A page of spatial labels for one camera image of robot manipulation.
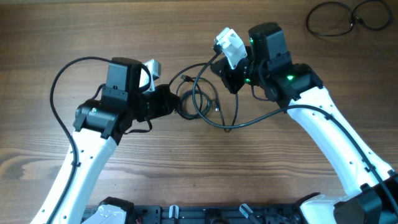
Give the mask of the black cable gold plug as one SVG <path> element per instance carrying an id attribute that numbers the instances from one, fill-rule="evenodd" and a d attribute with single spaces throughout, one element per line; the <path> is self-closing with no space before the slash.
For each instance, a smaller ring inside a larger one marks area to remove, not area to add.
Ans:
<path id="1" fill-rule="evenodd" d="M 308 12 L 305 28 L 314 36 L 341 37 L 354 31 L 356 26 L 380 31 L 392 21 L 392 10 L 382 0 L 364 0 L 354 7 L 341 1 L 326 1 Z"/>

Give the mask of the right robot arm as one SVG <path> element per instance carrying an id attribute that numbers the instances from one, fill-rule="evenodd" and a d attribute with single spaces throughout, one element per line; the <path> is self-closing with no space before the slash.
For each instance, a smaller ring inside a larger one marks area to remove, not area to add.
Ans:
<path id="1" fill-rule="evenodd" d="M 233 29 L 223 29 L 213 46 L 223 58 L 211 71 L 232 94 L 246 84 L 262 88 L 314 140 L 345 191 L 301 199 L 296 217 L 302 223 L 396 223 L 397 172 L 360 138 L 311 67 L 292 62 L 278 24 L 259 24 L 248 34 L 245 44 Z"/>

